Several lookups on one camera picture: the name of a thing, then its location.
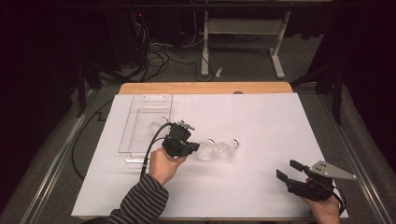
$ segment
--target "white paper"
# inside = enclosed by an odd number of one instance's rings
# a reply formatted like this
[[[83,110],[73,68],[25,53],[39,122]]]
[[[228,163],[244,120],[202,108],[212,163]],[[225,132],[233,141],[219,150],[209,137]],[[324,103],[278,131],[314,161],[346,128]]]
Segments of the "white paper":
[[[138,182],[140,169],[118,153],[132,95],[117,95],[72,216],[108,216]],[[184,119],[195,128],[192,142],[237,138],[229,161],[215,155],[201,161],[192,153],[165,187],[167,218],[304,218],[307,205],[276,178],[276,169],[304,181],[290,160],[313,165],[323,156],[298,95],[173,95],[171,121]]]

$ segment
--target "human hand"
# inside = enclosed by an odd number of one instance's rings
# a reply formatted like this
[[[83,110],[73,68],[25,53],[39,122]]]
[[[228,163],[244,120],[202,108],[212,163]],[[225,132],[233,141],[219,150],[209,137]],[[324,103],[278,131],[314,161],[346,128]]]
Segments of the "human hand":
[[[183,163],[187,157],[170,157],[166,150],[161,147],[151,152],[149,158],[149,174],[154,177],[158,183],[164,185],[175,175],[178,166]]]
[[[300,197],[311,208],[315,221],[318,224],[339,224],[339,202],[332,196],[326,201],[315,202],[304,197]]]

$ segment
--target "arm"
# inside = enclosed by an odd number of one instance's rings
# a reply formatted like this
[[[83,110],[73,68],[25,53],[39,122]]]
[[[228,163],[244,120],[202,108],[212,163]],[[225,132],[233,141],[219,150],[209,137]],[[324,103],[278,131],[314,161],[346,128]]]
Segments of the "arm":
[[[149,175],[144,175],[122,200],[120,209],[111,212],[107,223],[155,223],[168,201],[163,185],[176,173],[187,157],[171,158],[163,148],[150,155]]]
[[[311,208],[312,214],[314,215],[315,221],[318,224],[339,224],[339,203],[334,196],[330,197],[324,202],[315,202],[306,198],[301,197]]]

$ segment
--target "metal bracket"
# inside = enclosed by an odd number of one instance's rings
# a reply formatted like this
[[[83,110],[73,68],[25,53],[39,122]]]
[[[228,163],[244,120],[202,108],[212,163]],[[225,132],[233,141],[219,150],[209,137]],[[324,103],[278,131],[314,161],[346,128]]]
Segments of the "metal bracket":
[[[191,127],[190,124],[184,122],[184,120],[179,121],[177,124],[185,129],[191,129],[191,130],[195,131],[195,128]]]
[[[317,163],[315,163],[315,165],[313,165],[309,169],[312,173],[325,177],[336,178],[336,179],[348,179],[348,180],[358,179],[355,175],[350,174],[344,170],[341,170],[340,168],[333,166],[326,161],[318,161]]]

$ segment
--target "table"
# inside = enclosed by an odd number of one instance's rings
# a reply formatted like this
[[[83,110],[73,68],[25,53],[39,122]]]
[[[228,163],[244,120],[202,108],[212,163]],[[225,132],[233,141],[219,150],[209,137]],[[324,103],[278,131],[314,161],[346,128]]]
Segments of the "table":
[[[175,118],[185,118],[196,128],[191,141],[208,136],[214,136],[215,141],[224,136],[240,140],[229,161],[217,158],[205,162],[190,155],[165,185],[170,199],[161,219],[312,219],[304,202],[287,193],[284,183],[276,179],[279,169],[290,178],[304,181],[303,173],[289,167],[289,160],[307,165],[323,160],[298,95],[283,82],[124,84],[107,118],[72,216],[108,216],[138,181],[140,168],[126,164],[118,155],[132,93],[173,93]]]

